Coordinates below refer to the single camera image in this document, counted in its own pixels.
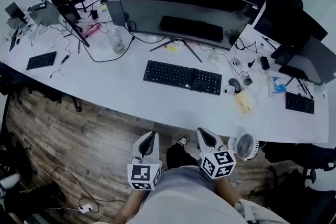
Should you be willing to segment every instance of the white fan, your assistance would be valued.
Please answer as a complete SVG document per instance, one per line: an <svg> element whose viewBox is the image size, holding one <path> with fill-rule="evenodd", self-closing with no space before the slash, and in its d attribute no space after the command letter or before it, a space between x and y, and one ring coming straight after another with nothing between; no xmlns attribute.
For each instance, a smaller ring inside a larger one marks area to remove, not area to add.
<svg viewBox="0 0 336 224"><path fill-rule="evenodd" d="M241 137L230 137L227 146L239 158L247 161L257 155L259 141L250 134L243 134Z"/></svg>

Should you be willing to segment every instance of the desk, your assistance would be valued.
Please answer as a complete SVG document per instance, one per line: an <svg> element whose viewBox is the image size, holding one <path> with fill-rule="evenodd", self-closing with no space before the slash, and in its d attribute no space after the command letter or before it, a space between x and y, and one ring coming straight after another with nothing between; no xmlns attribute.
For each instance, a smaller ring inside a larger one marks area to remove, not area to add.
<svg viewBox="0 0 336 224"><path fill-rule="evenodd" d="M99 11L99 21L105 22L108 17L108 12ZM117 27L112 23L107 26L109 29L118 29L124 44L128 46L132 36L125 28ZM326 143L328 141L329 115L326 93L325 99L321 94L314 96L316 101L314 115L289 111L285 109L285 95L276 94L271 98L268 95L266 78L259 76L258 71L250 72L254 83L247 92L253 96L255 104L249 114L242 114L234 98L223 92L220 96L216 96L143 81L147 61L155 60L220 73L223 75L223 89L228 84L228 80L234 77L227 60L217 53L209 58L209 51L201 51L201 48L193 43L190 45L203 63L200 63L185 46L179 46L177 51L161 48L149 52L160 43L145 44L137 39L121 59L95 63L82 45L78 54L78 41L70 36L68 38L71 44L68 50L71 51L71 56L62 65L61 73L55 73L52 79L49 79L67 54L65 47L69 41L59 36L55 40L54 49L57 51L57 56L54 66L26 70L28 59L45 54L53 46L53 41L58 34L57 30L51 28L42 35L37 33L33 46L30 45L30 39L24 37L11 52L9 52L9 43L2 44L0 61L18 72L69 95L154 122L190 130L204 127L223 136L238 136L248 132L261 141L269 142ZM148 36L136 35L150 41ZM264 56L271 54L271 51L268 51L270 47L252 26L244 30L241 39L246 45L256 40L258 51ZM95 33L88 38L88 42L91 45L88 51L95 60L117 57L108 44L105 33ZM205 45L201 46L203 50L209 49ZM247 63L255 59L255 53L250 50L236 52L235 50L233 47L230 52L220 49L217 51L221 54L225 53L229 59L236 53L236 57L244 63L243 69L248 70ZM297 93L296 86L293 86L293 92Z"/></svg>

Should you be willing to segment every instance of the cube with marker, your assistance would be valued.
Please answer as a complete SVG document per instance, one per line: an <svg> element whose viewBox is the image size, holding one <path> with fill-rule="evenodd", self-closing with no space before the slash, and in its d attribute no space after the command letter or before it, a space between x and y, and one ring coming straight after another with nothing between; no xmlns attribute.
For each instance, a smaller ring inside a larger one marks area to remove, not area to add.
<svg viewBox="0 0 336 224"><path fill-rule="evenodd" d="M162 162L158 164L128 164L128 182L133 189L154 190L161 177Z"/></svg>
<svg viewBox="0 0 336 224"><path fill-rule="evenodd" d="M230 150L201 153L201 169L211 178L229 176L236 166L236 159Z"/></svg>

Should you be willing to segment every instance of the computer mouse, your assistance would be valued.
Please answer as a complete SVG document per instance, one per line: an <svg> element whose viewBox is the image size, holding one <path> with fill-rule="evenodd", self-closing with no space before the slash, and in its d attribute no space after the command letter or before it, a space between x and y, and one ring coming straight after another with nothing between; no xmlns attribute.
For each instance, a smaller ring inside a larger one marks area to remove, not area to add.
<svg viewBox="0 0 336 224"><path fill-rule="evenodd" d="M242 87L240 86L237 79L235 79L235 78L229 79L229 84L232 85L233 87L235 87L235 93L241 92Z"/></svg>

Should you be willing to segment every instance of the keyboard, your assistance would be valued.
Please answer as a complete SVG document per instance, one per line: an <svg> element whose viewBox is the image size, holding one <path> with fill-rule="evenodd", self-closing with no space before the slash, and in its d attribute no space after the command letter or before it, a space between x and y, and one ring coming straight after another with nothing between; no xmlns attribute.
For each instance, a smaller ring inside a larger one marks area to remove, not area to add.
<svg viewBox="0 0 336 224"><path fill-rule="evenodd" d="M144 81L220 95L222 75L195 68L148 61Z"/></svg>
<svg viewBox="0 0 336 224"><path fill-rule="evenodd" d="M55 61L56 51L50 52L48 54L42 54L38 56L31 57L28 61L26 70L52 66Z"/></svg>
<svg viewBox="0 0 336 224"><path fill-rule="evenodd" d="M286 109L314 114L314 100L286 92Z"/></svg>

